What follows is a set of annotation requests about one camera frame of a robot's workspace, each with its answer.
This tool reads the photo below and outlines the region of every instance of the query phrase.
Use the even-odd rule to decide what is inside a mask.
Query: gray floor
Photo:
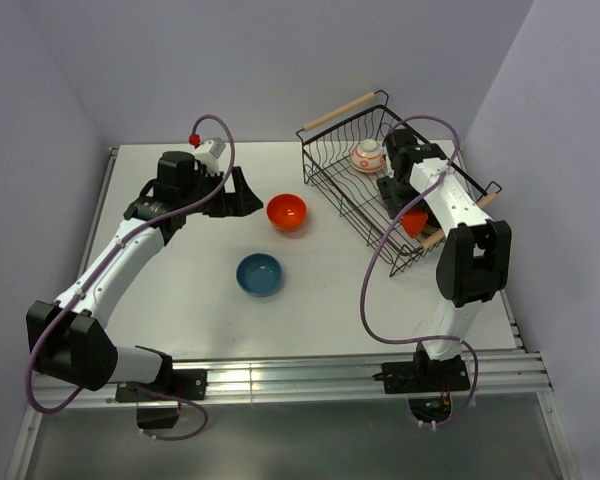
[[[215,406],[200,437],[175,443],[139,437],[131,410],[68,411],[43,420],[27,478],[560,478],[535,395],[477,402],[436,433],[404,398]]]

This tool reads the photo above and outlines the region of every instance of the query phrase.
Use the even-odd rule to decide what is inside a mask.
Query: blue bowl
[[[242,259],[236,270],[236,280],[245,292],[266,297],[280,288],[282,267],[271,255],[254,253]]]

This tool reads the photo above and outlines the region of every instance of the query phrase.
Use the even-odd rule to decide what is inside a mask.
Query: wooden handle
[[[489,205],[491,202],[493,202],[495,200],[496,196],[497,196],[497,193],[489,193],[489,194],[485,195],[484,197],[482,197],[480,200],[478,200],[476,202],[476,205],[478,205],[480,208],[484,208],[487,205]],[[429,250],[431,247],[433,247],[436,243],[438,243],[443,238],[444,238],[444,231],[442,229],[436,230],[435,233],[433,233],[429,238],[427,238],[424,242],[422,242],[420,244],[420,245],[422,245],[422,250],[426,252],[427,250]]]
[[[321,116],[320,118],[314,120],[313,122],[309,122],[302,127],[302,130],[308,132],[309,130],[313,130],[316,127],[319,127],[325,122],[328,122],[332,118],[337,117],[338,115],[342,115],[344,112],[351,110],[359,105],[362,105],[365,102],[368,102],[375,96],[375,92],[369,92],[366,95],[361,96],[360,98],[356,98],[353,102],[349,102],[346,105],[343,105],[340,108],[336,108],[333,112],[327,113],[326,115]]]

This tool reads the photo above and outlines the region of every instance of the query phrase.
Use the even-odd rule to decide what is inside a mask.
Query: black mounting plate
[[[163,393],[185,400],[204,400],[206,389],[206,370],[174,370],[171,374],[169,387]],[[116,390],[116,402],[118,403],[152,402],[155,400],[150,395],[135,390],[132,385],[124,387],[118,385]]]
[[[445,382],[449,382],[452,392],[466,391],[471,388],[469,373],[464,362],[458,365],[453,375],[417,378],[415,362],[387,362],[382,364],[382,373],[374,378],[384,383],[384,393],[432,393],[441,392]]]

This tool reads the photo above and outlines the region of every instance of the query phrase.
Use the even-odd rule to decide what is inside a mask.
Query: gray wall
[[[466,139],[513,227],[508,292],[600,478],[600,0],[536,0]]]
[[[208,112],[293,139],[380,87],[464,134],[532,0],[21,2],[107,140],[165,143]]]
[[[24,316],[76,274],[105,150],[13,0],[0,0],[0,478],[24,411]]]

